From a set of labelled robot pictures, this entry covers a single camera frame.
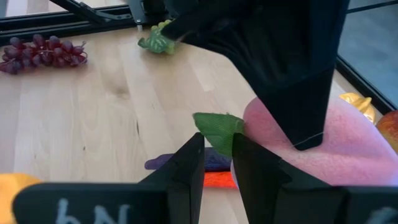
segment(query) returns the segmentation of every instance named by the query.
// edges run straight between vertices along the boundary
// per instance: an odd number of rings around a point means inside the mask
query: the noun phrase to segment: grape bunch
[[[11,38],[10,44],[12,47],[4,48],[0,71],[12,75],[39,65],[62,68],[76,67],[87,62],[87,53],[84,52],[86,42],[73,46],[68,40],[61,43],[56,36],[45,40],[40,34],[35,34],[33,44],[24,44],[17,37]]]

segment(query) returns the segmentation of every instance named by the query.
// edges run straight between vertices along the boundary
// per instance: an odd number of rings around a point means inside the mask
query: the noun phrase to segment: wooden table
[[[48,0],[11,2],[21,7],[10,5],[9,15],[59,10]],[[175,152],[197,132],[192,113],[242,117],[255,95],[229,60],[184,44],[174,55],[155,55],[137,45],[147,34],[126,29],[72,37],[74,44],[87,41],[87,66],[1,73],[0,172],[138,182],[150,173],[146,160]],[[336,73],[331,96],[346,91],[356,90]],[[237,190],[204,190],[200,223],[247,222]]]

